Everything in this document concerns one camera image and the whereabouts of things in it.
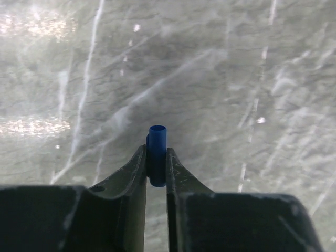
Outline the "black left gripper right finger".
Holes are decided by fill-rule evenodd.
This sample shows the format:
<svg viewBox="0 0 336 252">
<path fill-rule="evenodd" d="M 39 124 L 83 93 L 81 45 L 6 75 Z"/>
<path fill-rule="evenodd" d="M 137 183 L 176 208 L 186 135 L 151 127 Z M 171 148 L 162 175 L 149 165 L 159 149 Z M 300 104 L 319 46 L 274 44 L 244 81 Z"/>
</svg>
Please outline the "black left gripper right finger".
<svg viewBox="0 0 336 252">
<path fill-rule="evenodd" d="M 294 196 L 218 193 L 166 153 L 170 251 L 322 251 L 306 208 Z"/>
</svg>

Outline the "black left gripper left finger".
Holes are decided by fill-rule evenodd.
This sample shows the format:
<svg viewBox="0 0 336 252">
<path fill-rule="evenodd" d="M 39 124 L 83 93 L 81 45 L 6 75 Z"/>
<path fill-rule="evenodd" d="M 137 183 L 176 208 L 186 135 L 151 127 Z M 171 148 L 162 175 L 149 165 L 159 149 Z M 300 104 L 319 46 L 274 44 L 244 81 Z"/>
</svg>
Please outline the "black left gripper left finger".
<svg viewBox="0 0 336 252">
<path fill-rule="evenodd" d="M 146 147 L 93 187 L 1 187 L 1 251 L 143 251 Z"/>
</svg>

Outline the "blue marker cap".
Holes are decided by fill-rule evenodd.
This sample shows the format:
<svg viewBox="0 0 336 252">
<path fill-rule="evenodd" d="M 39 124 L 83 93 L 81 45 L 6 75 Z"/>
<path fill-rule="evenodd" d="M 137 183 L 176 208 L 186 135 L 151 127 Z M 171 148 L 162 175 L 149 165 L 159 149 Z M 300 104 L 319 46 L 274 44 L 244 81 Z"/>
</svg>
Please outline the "blue marker cap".
<svg viewBox="0 0 336 252">
<path fill-rule="evenodd" d="M 165 159 L 167 152 L 167 129 L 163 125 L 153 125 L 146 136 L 147 177 L 154 187 L 164 187 Z"/>
</svg>

